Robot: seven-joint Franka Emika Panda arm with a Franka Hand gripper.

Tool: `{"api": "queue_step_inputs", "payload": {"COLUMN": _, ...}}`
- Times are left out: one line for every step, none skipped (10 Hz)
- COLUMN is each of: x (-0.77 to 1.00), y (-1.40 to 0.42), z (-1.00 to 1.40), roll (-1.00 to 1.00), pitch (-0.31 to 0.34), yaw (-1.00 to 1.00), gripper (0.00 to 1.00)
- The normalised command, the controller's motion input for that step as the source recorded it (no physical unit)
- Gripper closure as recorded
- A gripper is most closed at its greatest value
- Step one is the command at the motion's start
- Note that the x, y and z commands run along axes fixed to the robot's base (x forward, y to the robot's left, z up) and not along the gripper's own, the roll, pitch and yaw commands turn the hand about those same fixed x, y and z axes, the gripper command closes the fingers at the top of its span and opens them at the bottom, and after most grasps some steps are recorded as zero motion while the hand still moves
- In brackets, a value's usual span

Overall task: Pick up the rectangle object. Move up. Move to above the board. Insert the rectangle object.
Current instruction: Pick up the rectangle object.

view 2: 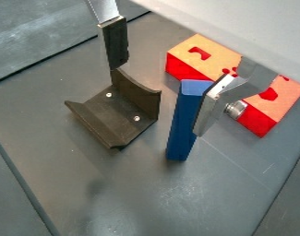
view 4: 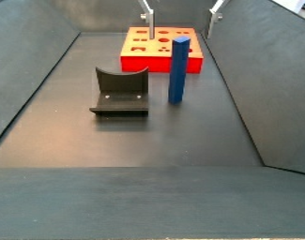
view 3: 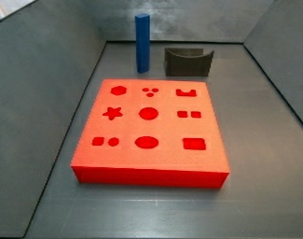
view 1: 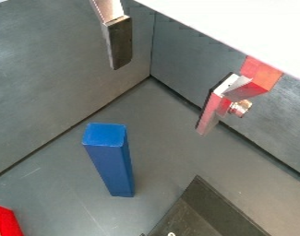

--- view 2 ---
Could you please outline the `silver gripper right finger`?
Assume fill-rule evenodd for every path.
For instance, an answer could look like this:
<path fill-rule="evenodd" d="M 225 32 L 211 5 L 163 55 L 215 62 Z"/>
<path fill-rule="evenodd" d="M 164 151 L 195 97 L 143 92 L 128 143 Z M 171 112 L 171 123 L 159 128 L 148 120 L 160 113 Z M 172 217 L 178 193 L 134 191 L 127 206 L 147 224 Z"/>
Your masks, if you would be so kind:
<path fill-rule="evenodd" d="M 237 66 L 237 77 L 222 76 L 202 95 L 192 133 L 202 136 L 221 117 L 226 107 L 261 92 L 270 86 L 277 72 L 246 57 Z"/>

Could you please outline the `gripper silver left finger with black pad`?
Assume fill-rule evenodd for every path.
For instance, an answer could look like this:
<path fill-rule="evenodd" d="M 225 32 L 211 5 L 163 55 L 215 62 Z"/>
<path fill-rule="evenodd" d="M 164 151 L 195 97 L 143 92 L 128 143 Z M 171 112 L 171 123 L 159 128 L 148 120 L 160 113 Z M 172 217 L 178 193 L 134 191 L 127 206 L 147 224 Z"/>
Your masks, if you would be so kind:
<path fill-rule="evenodd" d="M 113 70 L 128 60 L 126 17 L 118 12 L 115 0 L 84 0 L 84 2 L 101 31 L 108 67 Z"/>

